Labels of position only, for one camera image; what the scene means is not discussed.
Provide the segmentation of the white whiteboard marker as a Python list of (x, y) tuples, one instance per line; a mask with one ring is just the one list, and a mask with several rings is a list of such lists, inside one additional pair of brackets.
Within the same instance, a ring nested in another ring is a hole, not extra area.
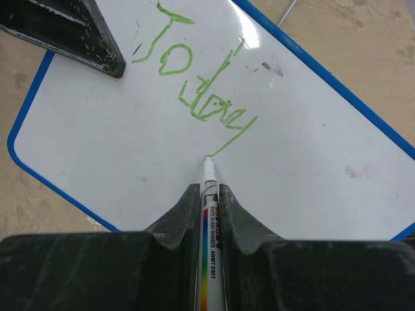
[(225, 310), (219, 190), (210, 156), (203, 164), (196, 310)]

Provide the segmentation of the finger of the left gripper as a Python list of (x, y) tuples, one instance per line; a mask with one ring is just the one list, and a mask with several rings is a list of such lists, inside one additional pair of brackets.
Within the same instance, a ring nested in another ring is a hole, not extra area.
[(96, 1), (1, 1), (1, 30), (114, 78), (126, 62)]

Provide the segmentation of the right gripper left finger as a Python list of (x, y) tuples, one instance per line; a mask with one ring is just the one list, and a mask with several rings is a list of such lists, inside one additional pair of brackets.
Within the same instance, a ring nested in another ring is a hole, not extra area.
[(1, 242), (2, 310), (193, 310), (200, 187), (143, 231)]

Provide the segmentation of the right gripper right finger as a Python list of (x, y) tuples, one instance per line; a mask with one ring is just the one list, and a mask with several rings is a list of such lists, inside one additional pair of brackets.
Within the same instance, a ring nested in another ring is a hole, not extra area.
[(285, 240), (219, 187), (229, 310), (413, 310), (414, 243)]

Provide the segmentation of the blue framed whiteboard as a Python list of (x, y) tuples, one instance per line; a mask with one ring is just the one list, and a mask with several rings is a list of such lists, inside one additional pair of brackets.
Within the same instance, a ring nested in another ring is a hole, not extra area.
[(126, 67), (46, 53), (11, 158), (112, 230), (167, 212), (206, 156), (286, 239), (402, 240), (414, 148), (248, 1), (99, 1)]

